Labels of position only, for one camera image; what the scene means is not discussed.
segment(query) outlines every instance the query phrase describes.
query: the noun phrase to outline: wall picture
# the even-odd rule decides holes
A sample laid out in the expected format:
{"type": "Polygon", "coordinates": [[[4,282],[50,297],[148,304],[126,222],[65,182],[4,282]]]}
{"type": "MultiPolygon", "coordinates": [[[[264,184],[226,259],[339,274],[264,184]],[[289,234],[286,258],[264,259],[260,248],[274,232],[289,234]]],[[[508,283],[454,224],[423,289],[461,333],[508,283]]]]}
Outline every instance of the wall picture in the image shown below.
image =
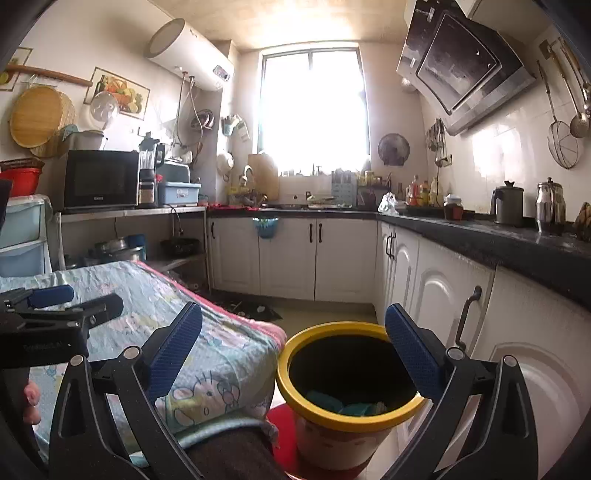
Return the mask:
{"type": "MultiPolygon", "coordinates": [[[[9,63],[14,63],[16,65],[24,65],[25,62],[28,60],[29,56],[31,55],[32,51],[32,48],[18,47],[9,63]]],[[[0,91],[12,92],[14,90],[14,86],[17,83],[18,75],[18,72],[0,73],[0,91]]]]}
{"type": "Polygon", "coordinates": [[[150,96],[149,89],[98,67],[95,67],[91,81],[93,85],[86,92],[85,104],[89,105],[97,93],[109,92],[119,103],[122,114],[139,120],[144,119],[148,97],[150,96]]]}

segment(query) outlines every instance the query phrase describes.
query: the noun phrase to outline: red stool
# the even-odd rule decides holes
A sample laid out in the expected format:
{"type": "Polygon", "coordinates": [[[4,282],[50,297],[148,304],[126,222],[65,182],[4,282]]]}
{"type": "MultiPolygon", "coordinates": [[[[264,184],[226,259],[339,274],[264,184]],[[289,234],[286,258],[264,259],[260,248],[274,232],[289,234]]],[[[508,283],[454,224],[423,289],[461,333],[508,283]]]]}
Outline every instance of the red stool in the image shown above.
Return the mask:
{"type": "Polygon", "coordinates": [[[287,473],[306,480],[354,480],[365,470],[371,460],[369,458],[365,463],[351,470],[332,471],[318,468],[308,463],[297,451],[294,414],[287,404],[271,409],[267,418],[279,430],[277,445],[273,447],[273,456],[287,473]]]}

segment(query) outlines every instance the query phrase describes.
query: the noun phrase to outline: cutting board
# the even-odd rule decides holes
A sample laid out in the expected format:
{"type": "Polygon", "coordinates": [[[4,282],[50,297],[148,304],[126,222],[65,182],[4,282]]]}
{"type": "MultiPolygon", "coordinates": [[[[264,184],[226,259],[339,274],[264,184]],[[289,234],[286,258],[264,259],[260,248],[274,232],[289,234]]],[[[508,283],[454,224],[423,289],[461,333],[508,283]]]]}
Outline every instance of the cutting board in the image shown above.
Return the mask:
{"type": "Polygon", "coordinates": [[[248,155],[248,164],[255,174],[255,188],[269,200],[279,200],[279,171],[270,155],[248,155]]]}
{"type": "Polygon", "coordinates": [[[21,147],[38,147],[59,129],[62,114],[59,92],[48,86],[29,88],[14,105],[10,134],[21,147]]]}
{"type": "Polygon", "coordinates": [[[70,125],[76,122],[76,109],[70,98],[59,92],[61,100],[61,120],[57,130],[54,131],[50,139],[43,145],[30,149],[31,153],[37,157],[50,158],[55,157],[58,154],[58,148],[61,144],[61,136],[63,134],[63,128],[66,125],[70,125]]]}

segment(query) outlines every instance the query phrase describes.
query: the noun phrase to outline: hand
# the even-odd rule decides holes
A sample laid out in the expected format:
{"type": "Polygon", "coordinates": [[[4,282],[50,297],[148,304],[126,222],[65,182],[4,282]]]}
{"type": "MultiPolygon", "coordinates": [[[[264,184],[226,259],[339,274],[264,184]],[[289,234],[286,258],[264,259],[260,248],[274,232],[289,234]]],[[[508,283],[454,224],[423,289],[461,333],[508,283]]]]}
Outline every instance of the hand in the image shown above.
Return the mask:
{"type": "Polygon", "coordinates": [[[22,414],[22,420],[26,425],[37,425],[41,421],[41,414],[36,409],[39,400],[41,399],[41,390],[35,382],[29,382],[23,390],[25,397],[29,403],[28,407],[22,414]]]}

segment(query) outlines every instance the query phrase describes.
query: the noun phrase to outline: bed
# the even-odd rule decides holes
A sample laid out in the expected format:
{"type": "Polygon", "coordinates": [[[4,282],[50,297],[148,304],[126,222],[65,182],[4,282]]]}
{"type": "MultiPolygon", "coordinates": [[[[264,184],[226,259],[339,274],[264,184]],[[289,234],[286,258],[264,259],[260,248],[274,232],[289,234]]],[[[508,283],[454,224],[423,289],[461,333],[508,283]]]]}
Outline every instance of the bed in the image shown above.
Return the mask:
{"type": "MultiPolygon", "coordinates": [[[[277,359],[285,344],[281,328],[229,313],[141,262],[114,262],[35,277],[0,278],[0,291],[63,284],[74,288],[71,304],[109,293],[123,299],[120,317],[90,331],[87,345],[91,361],[113,358],[130,345],[142,345],[156,328],[172,322],[188,301],[200,305],[202,332],[171,391],[155,404],[183,447],[238,426],[272,428],[264,418],[274,392],[277,359]]],[[[42,392],[42,420],[35,433],[45,455],[66,365],[36,367],[30,373],[42,392]]],[[[132,460],[143,465],[145,460],[117,396],[110,395],[109,402],[132,460]]]]}

